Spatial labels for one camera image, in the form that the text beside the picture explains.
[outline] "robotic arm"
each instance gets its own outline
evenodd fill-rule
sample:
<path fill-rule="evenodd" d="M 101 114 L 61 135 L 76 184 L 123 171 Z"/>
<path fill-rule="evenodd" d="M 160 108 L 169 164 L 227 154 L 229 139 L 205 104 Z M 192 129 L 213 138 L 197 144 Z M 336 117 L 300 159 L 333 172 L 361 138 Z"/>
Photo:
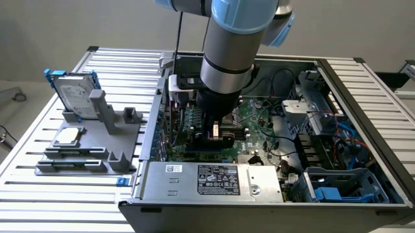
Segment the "robotic arm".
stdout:
<path fill-rule="evenodd" d="M 233 109 L 249 82 L 260 44 L 277 47 L 295 14 L 289 0 L 153 0 L 156 4 L 211 17 L 197 90 L 197 106 L 213 119 Z"/>

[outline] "metal slatted table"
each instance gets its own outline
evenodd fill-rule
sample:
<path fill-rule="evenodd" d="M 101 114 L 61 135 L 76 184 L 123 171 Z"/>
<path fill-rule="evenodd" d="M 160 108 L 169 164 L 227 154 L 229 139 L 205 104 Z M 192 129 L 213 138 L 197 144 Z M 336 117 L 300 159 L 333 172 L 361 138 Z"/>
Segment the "metal slatted table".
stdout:
<path fill-rule="evenodd" d="M 115 110 L 135 107 L 144 112 L 132 164 L 139 163 L 145 122 L 160 78 L 160 53 L 100 48 L 85 53 L 73 69 L 73 72 L 97 72 L 107 102 Z M 325 59 L 415 176 L 412 113 L 399 104 L 364 64 L 347 58 Z M 116 187 L 115 176 L 45 177 L 33 174 L 44 148 L 63 123 L 61 110 L 63 104 L 55 95 L 0 165 L 0 232 L 131 233 L 133 230 L 115 205 L 115 200 L 129 196 L 131 187 Z M 415 232 L 413 228 L 415 222 L 377 229 L 373 233 L 409 233 Z"/>

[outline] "floor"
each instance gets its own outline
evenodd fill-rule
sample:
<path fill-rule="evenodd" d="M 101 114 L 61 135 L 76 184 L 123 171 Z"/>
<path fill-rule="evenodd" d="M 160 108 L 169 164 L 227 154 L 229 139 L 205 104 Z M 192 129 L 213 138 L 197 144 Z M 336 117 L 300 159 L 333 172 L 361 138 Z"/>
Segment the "floor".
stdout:
<path fill-rule="evenodd" d="M 15 86 L 20 86 L 23 89 L 27 100 L 24 102 L 16 102 L 12 99 L 1 100 L 0 125 L 8 129 L 19 140 L 55 92 L 45 82 L 0 81 L 0 91 Z M 8 151 L 0 148 L 0 163 L 6 155 Z"/>

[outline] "power supply label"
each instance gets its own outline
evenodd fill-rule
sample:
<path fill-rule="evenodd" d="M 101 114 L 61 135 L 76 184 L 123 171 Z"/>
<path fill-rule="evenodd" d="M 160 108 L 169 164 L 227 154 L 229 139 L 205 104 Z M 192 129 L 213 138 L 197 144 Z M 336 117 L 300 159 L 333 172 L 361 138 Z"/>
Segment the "power supply label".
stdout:
<path fill-rule="evenodd" d="M 200 195 L 240 195 L 237 166 L 197 166 Z"/>

